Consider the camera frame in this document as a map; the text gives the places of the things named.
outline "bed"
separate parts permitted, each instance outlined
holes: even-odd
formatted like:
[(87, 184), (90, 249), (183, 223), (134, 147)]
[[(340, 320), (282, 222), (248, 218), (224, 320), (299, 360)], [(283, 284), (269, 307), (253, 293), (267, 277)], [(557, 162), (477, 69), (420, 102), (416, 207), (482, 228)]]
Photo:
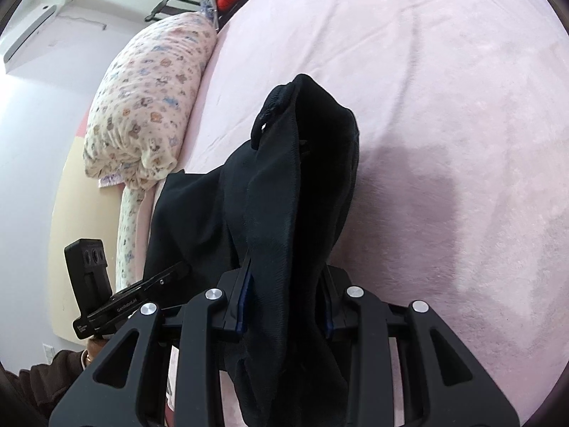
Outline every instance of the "bed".
[[(250, 0), (219, 33), (178, 169), (223, 164), (300, 72), (361, 133), (331, 264), (384, 301), (429, 302), (526, 422), (569, 360), (569, 38), (551, 5)], [(226, 379), (224, 396), (242, 425)]]

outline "long pillow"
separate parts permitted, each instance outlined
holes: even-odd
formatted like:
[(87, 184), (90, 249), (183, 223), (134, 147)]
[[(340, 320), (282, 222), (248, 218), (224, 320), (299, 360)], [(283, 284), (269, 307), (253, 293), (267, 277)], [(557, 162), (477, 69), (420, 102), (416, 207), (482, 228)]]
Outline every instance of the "long pillow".
[(136, 215), (144, 192), (177, 165), (197, 90), (217, 37), (201, 14), (167, 17), (138, 33), (105, 73), (89, 111), (83, 160), (92, 178), (126, 184), (117, 243), (117, 289), (136, 280)]

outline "dark clothing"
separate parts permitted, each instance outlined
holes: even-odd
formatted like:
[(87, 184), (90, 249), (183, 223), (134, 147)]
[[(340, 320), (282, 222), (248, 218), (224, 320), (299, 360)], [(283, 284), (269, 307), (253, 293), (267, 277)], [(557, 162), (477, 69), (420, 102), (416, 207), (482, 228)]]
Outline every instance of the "dark clothing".
[(47, 426), (53, 408), (83, 372), (82, 352), (62, 350), (52, 364), (38, 364), (16, 376), (0, 364), (0, 425)]
[(156, 204), (144, 279), (179, 261), (191, 267), (162, 307), (186, 303), (251, 258), (248, 330), (218, 348), (249, 427), (343, 425), (348, 384), (317, 327), (315, 296), (358, 151), (352, 112), (301, 74), (271, 92), (251, 140), (223, 166), (168, 176)]

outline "brown sleeve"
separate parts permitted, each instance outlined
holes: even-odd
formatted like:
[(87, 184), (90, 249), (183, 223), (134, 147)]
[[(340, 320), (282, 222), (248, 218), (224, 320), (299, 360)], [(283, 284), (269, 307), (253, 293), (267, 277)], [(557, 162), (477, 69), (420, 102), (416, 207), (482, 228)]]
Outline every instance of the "brown sleeve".
[(51, 364), (38, 364), (30, 370), (21, 370), (19, 376), (9, 372), (6, 375), (27, 402), (49, 418), (55, 405), (83, 372), (82, 354), (62, 350)]

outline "patterned pillow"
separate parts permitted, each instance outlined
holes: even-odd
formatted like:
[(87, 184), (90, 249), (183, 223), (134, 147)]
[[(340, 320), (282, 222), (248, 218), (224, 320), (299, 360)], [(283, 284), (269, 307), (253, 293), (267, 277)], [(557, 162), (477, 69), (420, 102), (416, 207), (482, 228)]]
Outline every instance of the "patterned pillow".
[(201, 14), (167, 17), (138, 33), (107, 70), (89, 111), (85, 173), (118, 173), (149, 189), (177, 164), (216, 32)]

